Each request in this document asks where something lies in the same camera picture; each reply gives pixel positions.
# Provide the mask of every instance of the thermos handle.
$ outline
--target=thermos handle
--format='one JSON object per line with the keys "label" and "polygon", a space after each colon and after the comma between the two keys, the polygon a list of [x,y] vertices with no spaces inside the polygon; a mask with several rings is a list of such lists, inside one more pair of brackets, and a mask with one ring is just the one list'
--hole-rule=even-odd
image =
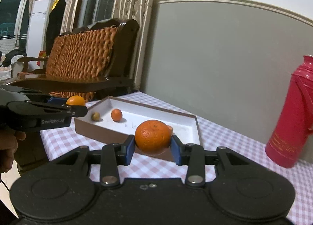
{"label": "thermos handle", "polygon": [[[303,84],[301,78],[299,76],[295,76],[295,82],[297,83],[298,87],[300,88],[304,98],[306,99],[306,104],[311,112],[311,114],[313,115],[313,102],[312,99],[308,93],[308,91],[305,88],[305,85]],[[308,134],[312,134],[313,133],[313,129],[308,129]]]}

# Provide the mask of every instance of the wall molding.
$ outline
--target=wall molding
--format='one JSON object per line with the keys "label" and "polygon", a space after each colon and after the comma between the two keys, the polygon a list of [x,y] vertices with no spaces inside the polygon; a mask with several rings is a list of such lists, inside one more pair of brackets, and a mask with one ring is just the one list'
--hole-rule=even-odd
{"label": "wall molding", "polygon": [[313,20],[310,18],[307,18],[303,15],[300,15],[300,14],[295,13],[293,11],[286,10],[286,9],[278,7],[278,6],[274,6],[271,4],[265,4],[265,3],[261,3],[261,2],[257,2],[257,1],[251,1],[251,0],[156,0],[155,2],[157,4],[184,3],[184,2],[207,2],[207,3],[237,4],[237,5],[254,7],[254,8],[259,8],[259,9],[275,12],[278,14],[282,14],[282,15],[296,19],[298,21],[301,21],[301,22],[308,24],[309,26],[313,27]]}

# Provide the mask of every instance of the chair armrest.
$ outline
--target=chair armrest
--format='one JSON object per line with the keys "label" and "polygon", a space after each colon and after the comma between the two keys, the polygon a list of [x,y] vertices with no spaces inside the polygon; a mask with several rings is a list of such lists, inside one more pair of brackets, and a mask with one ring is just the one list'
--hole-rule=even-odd
{"label": "chair armrest", "polygon": [[24,63],[24,67],[23,67],[22,72],[27,72],[27,68],[28,68],[28,63],[29,62],[31,62],[31,61],[45,62],[47,60],[48,60],[48,57],[38,58],[38,57],[28,57],[28,56],[25,56],[25,57],[19,58],[18,62]]}
{"label": "chair armrest", "polygon": [[38,57],[29,57],[29,56],[24,56],[18,59],[18,62],[22,63],[28,63],[31,61],[37,61],[37,62],[45,62],[48,60],[48,57],[45,58],[38,58]]}
{"label": "chair armrest", "polygon": [[54,91],[87,93],[109,87],[132,87],[133,81],[127,77],[95,77],[73,80],[31,74],[9,79],[4,84],[40,90],[44,93]]}

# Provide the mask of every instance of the gray wall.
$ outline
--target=gray wall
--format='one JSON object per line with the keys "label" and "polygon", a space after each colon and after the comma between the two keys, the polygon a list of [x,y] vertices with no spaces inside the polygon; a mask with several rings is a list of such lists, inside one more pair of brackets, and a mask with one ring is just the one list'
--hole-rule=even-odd
{"label": "gray wall", "polygon": [[[291,73],[313,54],[313,27],[242,5],[154,6],[142,90],[266,143]],[[306,160],[313,161],[313,143]]]}

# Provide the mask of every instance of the screw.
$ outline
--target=screw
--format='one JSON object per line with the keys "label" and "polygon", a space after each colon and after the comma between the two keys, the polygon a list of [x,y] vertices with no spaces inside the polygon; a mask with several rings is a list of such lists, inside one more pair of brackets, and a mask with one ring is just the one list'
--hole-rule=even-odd
{"label": "screw", "polygon": [[151,183],[151,184],[149,184],[149,187],[150,188],[155,188],[155,187],[157,187],[157,185],[155,183]]}
{"label": "screw", "polygon": [[114,184],[117,182],[117,178],[114,176],[105,176],[102,178],[102,182],[105,184]]}
{"label": "screw", "polygon": [[143,184],[143,185],[139,186],[139,188],[142,190],[147,190],[148,186],[146,184]]}
{"label": "screw", "polygon": [[192,184],[195,184],[195,183],[201,183],[203,181],[203,177],[201,176],[197,176],[197,175],[194,175],[194,176],[190,176],[188,178],[188,181]]}

